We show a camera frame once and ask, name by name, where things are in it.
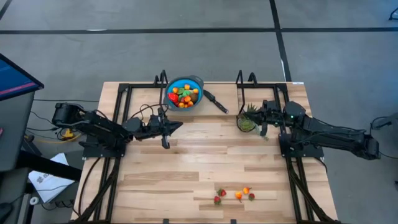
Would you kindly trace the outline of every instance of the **computer screen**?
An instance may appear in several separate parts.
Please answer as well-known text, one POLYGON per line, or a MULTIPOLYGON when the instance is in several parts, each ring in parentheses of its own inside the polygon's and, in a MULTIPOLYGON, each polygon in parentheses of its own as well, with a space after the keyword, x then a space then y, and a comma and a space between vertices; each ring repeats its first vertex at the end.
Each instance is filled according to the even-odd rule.
POLYGON ((0 54, 0 101, 43 87, 41 82, 0 54))

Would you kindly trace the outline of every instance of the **wood grain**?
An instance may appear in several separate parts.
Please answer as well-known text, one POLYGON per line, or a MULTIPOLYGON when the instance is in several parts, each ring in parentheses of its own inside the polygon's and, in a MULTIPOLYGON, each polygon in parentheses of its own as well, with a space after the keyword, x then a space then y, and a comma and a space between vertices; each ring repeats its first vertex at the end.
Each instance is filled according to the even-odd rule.
MULTIPOLYGON (((104 83, 99 102, 98 109, 110 118, 118 85, 104 83)), ((311 115, 304 85, 288 83, 287 87, 290 100, 300 103, 311 115)), ((242 103, 241 91, 233 83, 206 83, 205 89, 211 90, 222 104, 236 106, 230 106, 229 114, 225 115, 203 99, 206 112, 189 116, 167 112, 169 119, 184 122, 170 137, 168 150, 160 146, 160 138, 130 143, 121 163, 112 223, 161 223, 163 218, 171 223, 230 223, 231 219, 237 219, 238 223, 295 223, 286 163, 277 140, 279 130, 269 126, 267 141, 254 131, 240 132, 235 116, 242 103), (243 187, 252 187, 255 201, 249 201, 247 195, 242 203, 234 198, 235 191, 243 187), (222 205, 217 206, 213 198, 220 188, 227 195, 222 205)), ((263 100, 274 99, 273 92, 266 89, 247 89, 245 95, 247 104, 258 107, 263 100)), ((155 104, 158 100, 158 89, 133 90, 129 114, 138 111, 143 103, 155 104)), ((85 162, 81 184, 93 162, 94 159, 85 162)), ((325 168, 312 158, 303 158, 303 163, 309 191, 322 209, 337 219, 325 168)), ((98 191, 102 166, 103 159, 88 179, 83 209, 98 191)), ((299 195, 302 215, 306 218, 303 198, 299 195)), ((106 207, 104 200, 101 218, 106 207)))

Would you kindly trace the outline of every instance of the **yellow cable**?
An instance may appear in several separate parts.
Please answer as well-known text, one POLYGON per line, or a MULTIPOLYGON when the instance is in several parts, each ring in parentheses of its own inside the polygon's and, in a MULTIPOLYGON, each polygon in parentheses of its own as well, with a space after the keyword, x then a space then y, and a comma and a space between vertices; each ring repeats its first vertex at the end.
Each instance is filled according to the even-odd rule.
POLYGON ((74 137, 74 138, 71 138, 71 139, 68 139, 68 140, 65 140, 65 141, 60 141, 60 142, 56 142, 56 141, 44 141, 44 140, 40 140, 40 139, 35 139, 35 141, 38 141, 38 142, 42 142, 42 143, 47 143, 47 144, 64 144, 64 143, 66 143, 66 142, 71 142, 71 141, 73 141, 73 140, 76 140, 78 137, 80 137, 81 136, 81 134, 78 134, 76 137, 74 137))

